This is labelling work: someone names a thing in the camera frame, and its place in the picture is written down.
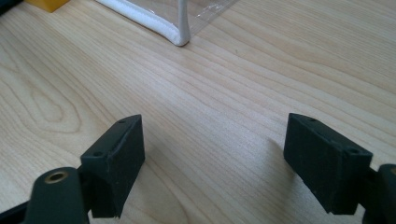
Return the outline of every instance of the screw hole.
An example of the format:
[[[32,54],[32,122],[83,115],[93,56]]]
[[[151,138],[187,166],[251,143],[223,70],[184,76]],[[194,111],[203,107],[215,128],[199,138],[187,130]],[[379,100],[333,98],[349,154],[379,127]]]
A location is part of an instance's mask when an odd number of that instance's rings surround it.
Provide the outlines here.
[[[100,156],[102,156],[103,155],[103,152],[100,152],[100,151],[97,151],[97,152],[94,152],[93,153],[93,156],[94,157],[100,157]]]
[[[55,172],[51,175],[47,175],[44,182],[46,182],[47,184],[55,184],[55,183],[63,181],[64,179],[67,178],[67,176],[68,176],[68,173],[65,171]]]

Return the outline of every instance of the transparent plastic box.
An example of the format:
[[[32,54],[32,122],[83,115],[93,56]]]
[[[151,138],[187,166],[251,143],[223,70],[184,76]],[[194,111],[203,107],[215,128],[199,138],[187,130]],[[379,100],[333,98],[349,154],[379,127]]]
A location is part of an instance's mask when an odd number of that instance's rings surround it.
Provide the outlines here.
[[[157,32],[176,46],[187,44],[236,0],[96,0]]]

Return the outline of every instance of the wooden table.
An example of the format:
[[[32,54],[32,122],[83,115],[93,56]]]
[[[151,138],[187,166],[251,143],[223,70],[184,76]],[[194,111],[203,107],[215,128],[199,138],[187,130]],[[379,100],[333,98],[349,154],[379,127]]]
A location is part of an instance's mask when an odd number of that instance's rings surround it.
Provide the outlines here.
[[[184,48],[92,0],[0,18],[0,211],[117,119],[147,159],[120,220],[361,223],[327,215],[283,160],[290,112],[396,162],[393,0],[239,0]]]

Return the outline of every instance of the yellow object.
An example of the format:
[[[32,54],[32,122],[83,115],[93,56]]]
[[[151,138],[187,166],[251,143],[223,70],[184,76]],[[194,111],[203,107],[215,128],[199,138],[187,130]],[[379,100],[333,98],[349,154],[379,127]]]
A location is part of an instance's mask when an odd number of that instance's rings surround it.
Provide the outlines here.
[[[35,7],[42,8],[48,12],[55,11],[68,1],[69,0],[25,0],[25,2],[32,4]]]

